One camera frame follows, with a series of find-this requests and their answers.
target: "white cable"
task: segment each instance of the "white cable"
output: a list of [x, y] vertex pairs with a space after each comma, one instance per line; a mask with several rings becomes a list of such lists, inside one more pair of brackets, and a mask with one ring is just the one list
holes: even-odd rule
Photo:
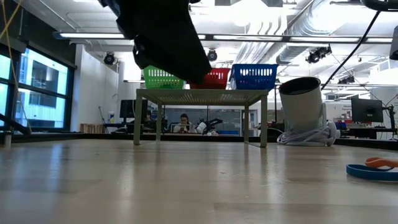
[[335, 123], [328, 122], [324, 128], [302, 134], [287, 131], [278, 137], [277, 142], [288, 146], [331, 146], [337, 138], [340, 138], [340, 131], [337, 130]]

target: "computer monitor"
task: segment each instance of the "computer monitor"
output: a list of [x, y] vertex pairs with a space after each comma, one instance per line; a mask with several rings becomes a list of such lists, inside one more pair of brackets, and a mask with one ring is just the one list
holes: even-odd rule
[[384, 122], [380, 100], [351, 99], [354, 122]]
[[[135, 100], [121, 100], [120, 102], [120, 117], [123, 118], [123, 123], [126, 123], [126, 118], [135, 118], [136, 101]], [[142, 100], [141, 122], [147, 118], [148, 100]]]

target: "small table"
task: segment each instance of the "small table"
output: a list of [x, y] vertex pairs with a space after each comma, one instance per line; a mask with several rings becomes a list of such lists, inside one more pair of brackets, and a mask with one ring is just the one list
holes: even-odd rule
[[[137, 90], [136, 122], [141, 123], [142, 98], [156, 103], [157, 117], [163, 105], [244, 106], [244, 142], [249, 143], [249, 107], [261, 100], [261, 121], [267, 121], [267, 90]], [[162, 119], [156, 123], [156, 141], [160, 141]], [[267, 147], [267, 122], [261, 123], [260, 147]], [[134, 127], [134, 144], [140, 145], [141, 126]]]

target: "glass window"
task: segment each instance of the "glass window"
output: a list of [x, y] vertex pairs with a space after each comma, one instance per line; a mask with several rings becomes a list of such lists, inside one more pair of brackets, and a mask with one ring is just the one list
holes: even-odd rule
[[[6, 113], [6, 103], [7, 103], [8, 86], [5, 84], [0, 84], [0, 113]], [[0, 121], [0, 126], [4, 126], [4, 122]]]
[[26, 49], [21, 56], [19, 82], [66, 95], [68, 68]]
[[29, 124], [33, 128], [63, 128], [65, 99], [20, 88], [16, 121], [27, 126], [22, 105], [24, 105]]
[[11, 71], [11, 59], [0, 55], [0, 78], [8, 79]]

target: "basket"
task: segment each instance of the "basket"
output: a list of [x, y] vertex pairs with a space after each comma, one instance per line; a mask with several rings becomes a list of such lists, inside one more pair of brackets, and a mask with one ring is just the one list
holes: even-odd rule
[[235, 64], [232, 79], [237, 90], [271, 90], [275, 87], [279, 65]]
[[147, 89], [176, 89], [181, 90], [184, 81], [154, 66], [144, 69], [145, 86]]
[[230, 68], [214, 68], [205, 76], [205, 81], [201, 85], [190, 84], [190, 88], [197, 89], [213, 89], [225, 90], [226, 82], [228, 80], [228, 73]]

